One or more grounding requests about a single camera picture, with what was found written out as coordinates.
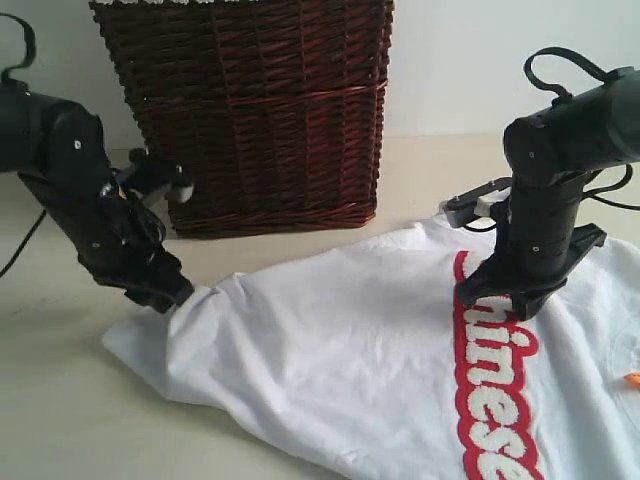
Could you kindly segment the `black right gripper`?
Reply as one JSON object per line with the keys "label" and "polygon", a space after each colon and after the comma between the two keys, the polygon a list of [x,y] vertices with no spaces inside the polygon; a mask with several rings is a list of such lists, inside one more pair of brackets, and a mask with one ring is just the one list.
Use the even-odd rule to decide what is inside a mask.
{"label": "black right gripper", "polygon": [[570,173],[540,186],[514,175],[494,253],[458,284],[460,300],[475,305],[509,295],[518,321],[533,318],[584,257],[604,245],[600,227],[576,225],[590,177]]}

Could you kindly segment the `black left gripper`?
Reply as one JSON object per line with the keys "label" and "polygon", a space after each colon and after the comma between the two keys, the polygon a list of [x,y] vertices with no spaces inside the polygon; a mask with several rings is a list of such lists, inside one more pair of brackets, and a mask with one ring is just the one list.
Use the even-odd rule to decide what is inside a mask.
{"label": "black left gripper", "polygon": [[120,197],[81,198],[34,175],[20,180],[74,245],[78,262],[101,286],[121,289],[134,303],[166,313],[193,293],[180,261],[162,246],[140,203]]}

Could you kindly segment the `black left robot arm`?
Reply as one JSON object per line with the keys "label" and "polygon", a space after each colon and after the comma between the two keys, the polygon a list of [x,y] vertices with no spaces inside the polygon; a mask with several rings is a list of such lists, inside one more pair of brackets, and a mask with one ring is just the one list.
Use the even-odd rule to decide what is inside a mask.
{"label": "black left robot arm", "polygon": [[98,284],[165,313],[194,287],[150,207],[164,196],[188,201],[193,181],[144,148],[129,159],[125,169],[111,165],[101,120],[80,104],[2,87],[1,170],[17,174]]}

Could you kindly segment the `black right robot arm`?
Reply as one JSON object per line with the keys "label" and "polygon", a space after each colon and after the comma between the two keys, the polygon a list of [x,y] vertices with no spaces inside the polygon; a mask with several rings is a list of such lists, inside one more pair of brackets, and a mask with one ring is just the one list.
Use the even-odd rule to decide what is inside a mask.
{"label": "black right robot arm", "polygon": [[577,226],[584,188],[593,174],[639,159],[639,73],[613,79],[550,108],[516,119],[503,136],[512,171],[503,200],[475,205],[497,227],[493,254],[456,287],[466,306],[507,295],[521,320],[535,316],[605,232]]}

